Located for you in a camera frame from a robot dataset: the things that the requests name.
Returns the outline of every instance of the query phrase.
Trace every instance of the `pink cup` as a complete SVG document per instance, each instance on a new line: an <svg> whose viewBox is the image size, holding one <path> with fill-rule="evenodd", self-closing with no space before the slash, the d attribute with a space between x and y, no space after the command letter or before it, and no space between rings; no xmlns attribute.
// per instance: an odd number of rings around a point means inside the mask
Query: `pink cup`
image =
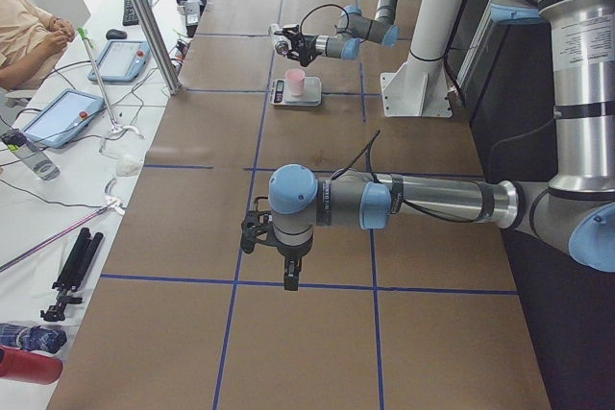
<svg viewBox="0 0 615 410"><path fill-rule="evenodd" d="M284 78L291 96L301 96L304 92L306 73L302 69L288 69Z"/></svg>

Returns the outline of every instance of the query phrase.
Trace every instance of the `human hand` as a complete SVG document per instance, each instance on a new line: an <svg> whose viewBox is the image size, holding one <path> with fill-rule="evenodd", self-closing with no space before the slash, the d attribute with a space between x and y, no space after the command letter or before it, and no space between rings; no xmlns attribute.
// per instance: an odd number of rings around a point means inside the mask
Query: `human hand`
<svg viewBox="0 0 615 410"><path fill-rule="evenodd" d="M55 18L51 23L51 28L49 28L49 30L52 33L62 31L68 38L69 42L72 42L73 38L75 38L75 27L67 19Z"/></svg>
<svg viewBox="0 0 615 410"><path fill-rule="evenodd" d="M68 36L63 31L54 31L49 33L42 42L37 46L48 57L63 52L68 43Z"/></svg>

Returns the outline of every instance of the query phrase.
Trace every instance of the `scale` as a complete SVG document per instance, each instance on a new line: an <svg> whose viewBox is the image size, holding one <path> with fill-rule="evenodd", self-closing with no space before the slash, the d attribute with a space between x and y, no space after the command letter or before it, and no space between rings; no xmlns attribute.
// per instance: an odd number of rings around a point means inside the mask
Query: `scale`
<svg viewBox="0 0 615 410"><path fill-rule="evenodd" d="M275 108L316 108L321 103L322 86L317 77L306 77L304 92L292 96L285 79L276 79L271 87L270 103Z"/></svg>

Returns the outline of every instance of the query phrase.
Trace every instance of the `red can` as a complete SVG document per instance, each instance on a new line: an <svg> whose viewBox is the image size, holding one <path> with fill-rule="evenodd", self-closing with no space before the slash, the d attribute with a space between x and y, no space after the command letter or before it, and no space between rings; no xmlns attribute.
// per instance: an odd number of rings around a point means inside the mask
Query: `red can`
<svg viewBox="0 0 615 410"><path fill-rule="evenodd" d="M59 359L0 346L0 378L51 384L61 373L62 362Z"/></svg>

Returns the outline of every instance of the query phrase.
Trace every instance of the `person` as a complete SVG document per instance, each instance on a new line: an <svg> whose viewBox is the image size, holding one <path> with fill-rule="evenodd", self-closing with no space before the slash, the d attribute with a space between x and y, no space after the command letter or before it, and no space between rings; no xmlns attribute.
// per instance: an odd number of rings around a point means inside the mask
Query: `person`
<svg viewBox="0 0 615 410"><path fill-rule="evenodd" d="M0 88L38 88L74 37L70 21L27 0L0 0Z"/></svg>

